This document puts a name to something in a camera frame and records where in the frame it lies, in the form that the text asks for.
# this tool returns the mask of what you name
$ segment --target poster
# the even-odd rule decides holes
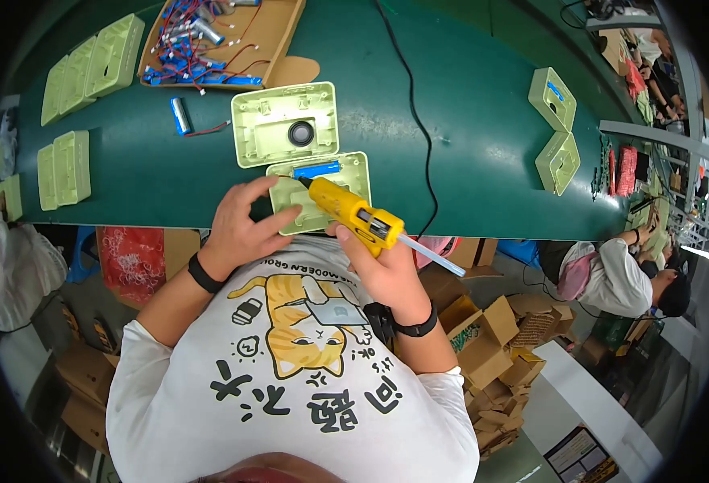
[[[544,458],[563,483],[605,483],[620,472],[610,454],[581,424]]]

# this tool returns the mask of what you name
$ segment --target smartwatch band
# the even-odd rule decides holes
[[[196,283],[211,294],[217,294],[223,288],[225,282],[212,280],[212,277],[205,271],[199,263],[198,252],[188,260],[188,273],[194,278]]]
[[[419,325],[399,325],[397,322],[392,322],[392,328],[397,332],[402,332],[410,337],[424,337],[435,328],[438,323],[438,309],[435,307],[435,302],[430,301],[432,313],[426,322]]]

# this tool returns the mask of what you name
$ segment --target orange tabby cat illustration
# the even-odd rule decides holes
[[[255,277],[228,294],[237,298],[255,287],[265,288],[271,328],[266,345],[278,379],[303,369],[325,369],[343,374],[343,349],[354,335],[362,345],[370,343],[368,321],[351,288],[340,281],[318,281],[309,275]]]

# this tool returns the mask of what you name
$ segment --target green table surface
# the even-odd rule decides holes
[[[582,102],[573,128],[582,164],[558,197],[543,190],[534,166],[553,134],[527,99],[537,66],[491,32],[450,14],[408,0],[388,3],[414,73],[416,109],[432,137],[430,173],[439,209],[426,234],[597,240],[622,229],[627,200],[591,200],[599,119]],[[145,35],[159,9],[140,12]],[[56,55],[73,46],[59,45]],[[336,86],[341,152],[368,154],[374,206],[417,233],[433,207],[425,180],[427,144],[409,111],[407,74],[372,2],[309,0],[288,53],[320,63],[316,81]],[[176,133],[171,97],[182,97],[193,129],[204,130],[230,118],[231,91],[210,89],[201,97],[193,89],[144,87],[135,80],[40,127],[46,73],[28,83],[19,106],[22,221],[205,228],[231,186],[265,172],[237,166],[230,128],[195,138]],[[37,151],[70,130],[89,130],[91,196],[43,212]],[[270,211],[262,199],[253,216]]]

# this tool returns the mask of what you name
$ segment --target yellow glue gun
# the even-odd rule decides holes
[[[352,230],[373,257],[398,242],[405,228],[403,220],[384,209],[373,208],[351,191],[322,177],[298,179],[309,188],[309,197],[325,213]]]

